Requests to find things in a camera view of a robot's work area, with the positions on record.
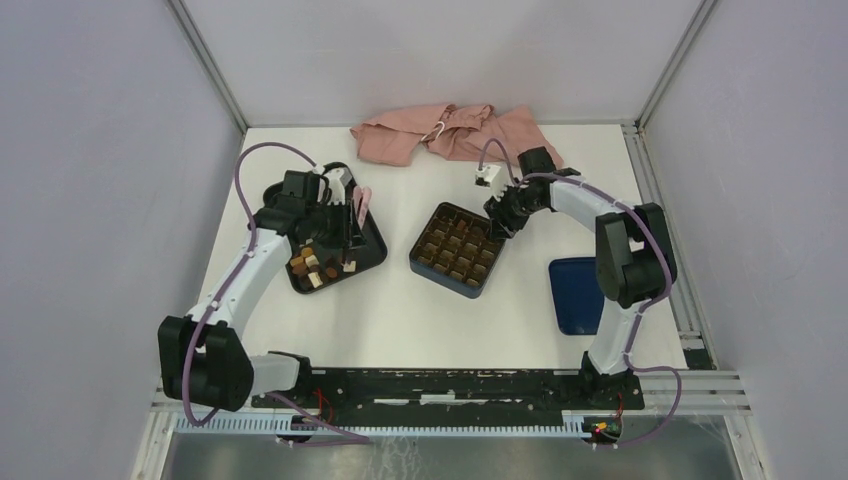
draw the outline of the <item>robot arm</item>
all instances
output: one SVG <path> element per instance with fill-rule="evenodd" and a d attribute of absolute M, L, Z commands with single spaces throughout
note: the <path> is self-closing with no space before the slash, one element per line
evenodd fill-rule
<path fill-rule="evenodd" d="M 499 166 L 477 171 L 476 183 L 492 189 L 485 204 L 491 220 L 491 236 L 513 237 L 534 212 L 548 208 L 565 213 L 595 233 L 596 275 L 606 297 L 598 333 L 588 351 L 584 368 L 598 375 L 616 375 L 628 370 L 623 353 L 642 303 L 656 298 L 665 288 L 659 260 L 647 246 L 631 251 L 631 240 L 645 239 L 636 223 L 609 199 L 583 186 L 573 169 L 557 171 L 544 147 L 519 155 L 525 181 L 514 185 Z M 677 268 L 662 208 L 649 203 L 633 210 L 648 226 L 668 262 L 672 281 Z"/>
<path fill-rule="evenodd" d="M 291 259 L 292 243 L 314 241 L 343 251 L 365 244 L 351 202 L 351 179 L 347 168 L 323 174 L 288 171 L 283 182 L 265 191 L 264 206 L 253 215 L 255 229 L 248 232 L 221 280 L 184 317 L 167 317 L 159 327 L 167 396 L 183 398 L 187 364 L 191 402 L 210 407 L 236 411 L 252 395 L 294 387 L 298 357 L 282 353 L 248 357 L 241 337 L 271 280 Z"/>

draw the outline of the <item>crumpled pink towel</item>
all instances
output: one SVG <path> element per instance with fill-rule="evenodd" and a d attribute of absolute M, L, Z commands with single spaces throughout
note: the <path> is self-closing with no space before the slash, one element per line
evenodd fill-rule
<path fill-rule="evenodd" d="M 419 143 L 448 160 L 479 161 L 480 149 L 492 137 L 501 140 L 509 161 L 518 164 L 518 154 L 543 146 L 562 167 L 562 157 L 545 140 L 526 105 L 496 117 L 491 105 L 424 105 L 385 112 L 350 129 L 356 139 L 357 156 L 375 163 L 407 166 Z M 486 160 L 504 160 L 501 150 L 492 145 Z"/>

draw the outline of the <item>dark blue tray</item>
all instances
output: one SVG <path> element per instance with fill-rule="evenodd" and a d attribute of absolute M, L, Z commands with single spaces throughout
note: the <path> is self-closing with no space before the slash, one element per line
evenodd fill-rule
<path fill-rule="evenodd" d="M 557 325 L 566 335 L 595 335 L 604 294 L 595 277 L 595 257 L 563 258 L 548 267 Z"/>

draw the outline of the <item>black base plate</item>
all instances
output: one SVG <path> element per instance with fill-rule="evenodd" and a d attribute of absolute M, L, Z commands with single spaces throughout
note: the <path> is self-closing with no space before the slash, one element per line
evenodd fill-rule
<path fill-rule="evenodd" d="M 562 410 L 642 410 L 642 388 L 635 375 L 619 387 L 586 393 L 576 370 L 389 370 L 313 369 L 298 387 L 282 392 L 305 408 L 318 408 L 321 389 L 337 426 L 464 427 L 561 426 Z M 457 400 L 485 403 L 421 404 L 422 395 L 453 394 Z M 407 400 L 405 405 L 374 400 Z M 257 408 L 283 408 L 271 398 L 253 397 Z"/>

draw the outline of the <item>brown chocolate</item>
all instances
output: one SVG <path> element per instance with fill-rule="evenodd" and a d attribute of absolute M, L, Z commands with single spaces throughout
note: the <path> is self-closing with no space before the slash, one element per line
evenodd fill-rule
<path fill-rule="evenodd" d="M 292 273 L 297 276 L 306 275 L 307 273 L 309 273 L 309 268 L 306 266 L 305 263 L 300 262 L 292 267 Z"/>

